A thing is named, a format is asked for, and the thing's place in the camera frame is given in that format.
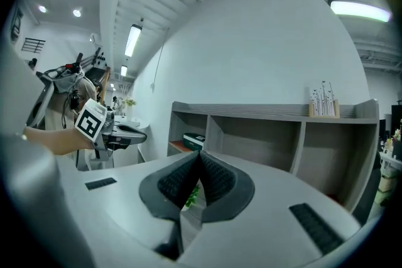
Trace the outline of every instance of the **fluorescent light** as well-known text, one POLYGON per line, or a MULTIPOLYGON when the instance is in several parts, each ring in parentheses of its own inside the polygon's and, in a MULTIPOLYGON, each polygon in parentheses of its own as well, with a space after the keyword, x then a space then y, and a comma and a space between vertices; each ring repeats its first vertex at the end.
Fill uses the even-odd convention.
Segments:
POLYGON ((335 14, 367 17, 384 21, 385 23, 391 17, 391 13, 386 10, 368 4, 353 3, 352 1, 333 0, 330 2, 330 6, 335 14))
POLYGON ((120 75, 121 76, 126 76, 126 74, 127 74, 127 66, 122 65, 120 75))
POLYGON ((139 34, 142 29, 142 27, 137 26, 136 24, 131 26, 130 33, 128 34, 127 39, 126 51, 124 52, 126 56, 131 57, 133 55, 134 47, 136 46, 139 34))

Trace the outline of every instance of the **green object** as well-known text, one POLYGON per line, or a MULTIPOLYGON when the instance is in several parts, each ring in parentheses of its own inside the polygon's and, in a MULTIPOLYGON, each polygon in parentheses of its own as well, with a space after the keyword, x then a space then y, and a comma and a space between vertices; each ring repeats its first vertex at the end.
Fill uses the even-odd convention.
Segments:
POLYGON ((197 199, 198 191, 200 190, 200 187, 196 185, 191 192, 191 195, 188 197, 187 202, 186 202, 186 207, 190 208, 192 204, 195 204, 195 200, 197 199))
POLYGON ((202 150, 204 148, 205 136, 197 133, 184 133, 183 144, 192 151, 202 150))

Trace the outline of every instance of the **air vent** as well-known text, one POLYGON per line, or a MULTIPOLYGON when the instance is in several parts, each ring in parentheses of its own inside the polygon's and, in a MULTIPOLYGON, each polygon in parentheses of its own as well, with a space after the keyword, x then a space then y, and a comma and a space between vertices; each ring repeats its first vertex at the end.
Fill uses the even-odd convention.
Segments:
POLYGON ((86 186, 88 190, 93 190, 93 189, 98 189, 102 188, 103 186, 107 185, 112 185, 113 183, 116 183, 117 181, 114 178, 106 178, 106 179, 101 179, 98 181, 92 181, 92 182, 86 182, 86 186))
POLYGON ((39 54, 42 51, 45 40, 36 40, 34 38, 25 38, 22 51, 30 51, 35 54, 39 54))
POLYGON ((289 207, 289 210, 323 255, 333 251, 343 243, 342 239, 308 204, 293 205, 289 207))

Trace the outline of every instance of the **black rubber pad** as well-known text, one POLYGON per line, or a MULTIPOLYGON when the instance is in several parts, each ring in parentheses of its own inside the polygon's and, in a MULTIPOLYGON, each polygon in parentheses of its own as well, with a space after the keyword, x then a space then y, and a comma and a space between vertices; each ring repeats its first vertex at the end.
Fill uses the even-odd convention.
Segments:
POLYGON ((88 190, 93 190, 102 188, 103 186, 111 185, 116 182, 117 181, 114 178, 106 178, 98 181, 86 182, 85 185, 87 186, 88 190))
POLYGON ((323 255, 333 251, 343 243, 343 240, 308 204, 293 205, 289 207, 289 210, 323 255))

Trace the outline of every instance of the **human arm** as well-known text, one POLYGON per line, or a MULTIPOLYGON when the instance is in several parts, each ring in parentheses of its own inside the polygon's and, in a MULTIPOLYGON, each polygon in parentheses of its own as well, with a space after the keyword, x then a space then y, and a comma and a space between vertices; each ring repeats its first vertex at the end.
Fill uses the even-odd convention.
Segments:
POLYGON ((55 155, 65 155, 81 149, 94 149, 92 142, 76 128, 57 131, 42 131, 25 127, 27 140, 46 146, 55 155))

